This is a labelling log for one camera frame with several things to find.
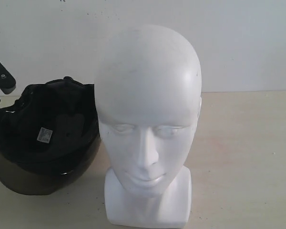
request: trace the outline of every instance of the mannequin base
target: mannequin base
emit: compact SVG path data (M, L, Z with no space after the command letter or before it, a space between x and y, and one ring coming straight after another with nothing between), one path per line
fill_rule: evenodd
M148 229L182 229L188 222L192 202L191 173L182 167L167 190L156 198L128 193L112 168L105 179L107 219L114 225Z

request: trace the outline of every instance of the mannequin lips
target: mannequin lips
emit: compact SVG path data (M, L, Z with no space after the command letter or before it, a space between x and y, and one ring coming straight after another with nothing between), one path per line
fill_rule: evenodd
M148 178L139 178L139 177L134 177L127 173L127 176L132 180L133 183L135 183L138 186L143 186L143 187L152 187L158 184L162 178L164 177L165 174L160 175L156 177L155 179L148 179Z

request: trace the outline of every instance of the white label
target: white label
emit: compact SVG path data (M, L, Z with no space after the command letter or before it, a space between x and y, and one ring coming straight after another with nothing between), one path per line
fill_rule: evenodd
M52 130L48 130L46 128L41 128L37 137L37 141L43 143L49 143L52 137Z

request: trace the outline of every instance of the mannequin ear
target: mannequin ear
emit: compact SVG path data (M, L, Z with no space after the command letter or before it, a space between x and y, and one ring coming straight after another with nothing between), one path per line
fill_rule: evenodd
M200 115L201 105L202 105L202 97L200 96L197 118L199 118Z

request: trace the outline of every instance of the tinted visor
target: tinted visor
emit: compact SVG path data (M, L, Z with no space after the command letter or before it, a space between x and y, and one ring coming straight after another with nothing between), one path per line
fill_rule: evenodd
M8 161L0 152L0 182L19 194L49 195L73 183L88 169L99 150L100 143L101 139L98 136L87 147L81 149L81 152L74 152L80 157L76 164L72 167L68 165L68 170L64 173L54 170L51 175L38 172L42 168L40 164L36 165L38 169L35 170L32 169L33 165L19 166Z

